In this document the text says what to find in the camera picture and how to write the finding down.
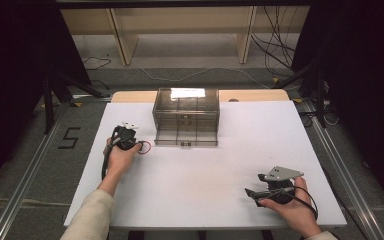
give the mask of gray carpet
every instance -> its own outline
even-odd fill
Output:
[[[179,80],[186,76],[201,72],[205,69],[146,69],[152,77]],[[156,90],[159,87],[217,87],[220,89],[255,89],[273,86],[273,76],[263,69],[238,69],[248,75],[226,69],[212,69],[193,75],[182,81],[152,80],[141,69],[125,70],[94,70],[89,71],[91,79],[99,80],[108,85],[107,90],[99,82],[94,81],[95,89],[103,92],[119,90]],[[294,85],[287,87],[291,98],[297,96]],[[10,198],[22,178],[24,171],[34,156],[45,129],[44,109],[36,109],[36,117],[31,119],[29,128],[19,144],[14,147],[12,158],[0,170],[0,213],[5,201]],[[64,232],[63,221],[69,209],[69,204],[75,193],[77,184],[83,172],[89,150],[92,146],[96,131],[105,109],[105,103],[83,103],[80,107],[70,107],[64,115],[54,141],[44,159],[30,190],[20,208],[7,239],[59,239]],[[297,105],[298,111],[303,111],[302,104]],[[64,140],[67,129],[71,128],[66,137],[77,138],[74,148],[68,148],[74,140]],[[347,193],[339,181],[338,175],[321,144],[314,127],[306,128],[313,148],[321,165],[329,172],[332,186],[340,196],[345,206],[361,225]],[[372,176],[370,169],[361,165],[361,154],[353,144],[346,126],[338,124],[328,126],[338,150],[354,174],[366,201],[374,211],[384,230],[384,193]],[[348,225],[334,229],[333,232],[341,239],[364,239],[356,224],[345,213]],[[126,239],[126,232],[111,232],[110,239]],[[273,230],[275,239],[299,239],[292,230]],[[197,239],[195,232],[147,232],[146,239]],[[258,231],[209,231],[207,239],[262,239]]]

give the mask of white table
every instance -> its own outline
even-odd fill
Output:
[[[102,150],[115,126],[139,125],[136,137],[153,143],[153,103],[107,105],[64,225],[101,181]],[[318,224],[346,221],[291,101],[221,102],[219,146],[153,146],[137,155],[116,192],[114,228],[129,230],[220,230],[286,228],[275,212],[257,208],[244,188],[267,186],[257,174],[274,166],[304,172],[319,208]]]

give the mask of white sleeve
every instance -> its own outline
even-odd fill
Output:
[[[319,233],[315,236],[306,238],[305,240],[337,240],[337,238],[335,236],[333,236],[332,233],[330,233],[328,231],[324,231],[324,232]]]
[[[106,191],[96,189],[91,192],[61,239],[106,239],[114,205],[114,198]]]

